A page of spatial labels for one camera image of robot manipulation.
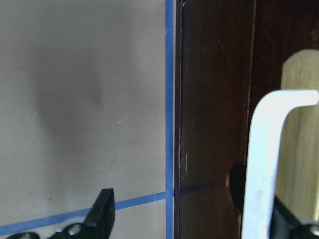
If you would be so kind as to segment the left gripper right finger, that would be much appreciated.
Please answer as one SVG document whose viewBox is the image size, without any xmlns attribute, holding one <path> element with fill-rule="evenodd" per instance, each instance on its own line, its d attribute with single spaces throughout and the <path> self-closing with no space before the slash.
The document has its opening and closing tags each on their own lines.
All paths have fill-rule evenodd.
<svg viewBox="0 0 319 239">
<path fill-rule="evenodd" d="M 319 223 L 315 221 L 301 222 L 275 196 L 273 207 L 274 239 L 318 239 Z"/>
</svg>

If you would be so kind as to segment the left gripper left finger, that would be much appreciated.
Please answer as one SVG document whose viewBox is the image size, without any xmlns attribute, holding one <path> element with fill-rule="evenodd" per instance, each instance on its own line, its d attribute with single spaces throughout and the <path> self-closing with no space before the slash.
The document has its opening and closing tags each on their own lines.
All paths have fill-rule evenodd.
<svg viewBox="0 0 319 239">
<path fill-rule="evenodd" d="M 71 214 L 61 214 L 14 223 L 4 227 L 4 233 L 9 239 L 39 239 L 41 236 L 32 229 L 46 227 L 62 222 L 70 216 L 87 213 L 82 222 L 68 223 L 50 235 L 51 239 L 108 239 L 115 221 L 114 190 L 103 189 L 99 193 L 91 209 L 80 210 Z"/>
</svg>

